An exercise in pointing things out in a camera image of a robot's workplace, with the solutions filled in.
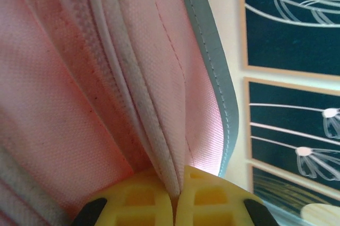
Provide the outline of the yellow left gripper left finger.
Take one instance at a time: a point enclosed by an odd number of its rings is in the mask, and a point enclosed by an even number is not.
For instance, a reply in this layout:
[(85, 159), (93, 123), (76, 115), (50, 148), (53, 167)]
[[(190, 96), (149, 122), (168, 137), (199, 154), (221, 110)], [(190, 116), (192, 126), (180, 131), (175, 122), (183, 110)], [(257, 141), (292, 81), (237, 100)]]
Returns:
[(101, 190), (74, 218), (74, 225), (173, 224), (171, 199), (152, 169)]

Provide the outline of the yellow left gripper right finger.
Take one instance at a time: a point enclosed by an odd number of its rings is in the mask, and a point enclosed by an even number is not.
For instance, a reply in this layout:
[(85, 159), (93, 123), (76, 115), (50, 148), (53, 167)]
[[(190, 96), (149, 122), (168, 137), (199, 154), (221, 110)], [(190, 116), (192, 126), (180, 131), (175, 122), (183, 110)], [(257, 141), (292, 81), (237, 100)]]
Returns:
[(256, 195), (223, 179), (186, 166), (175, 225), (278, 225)]

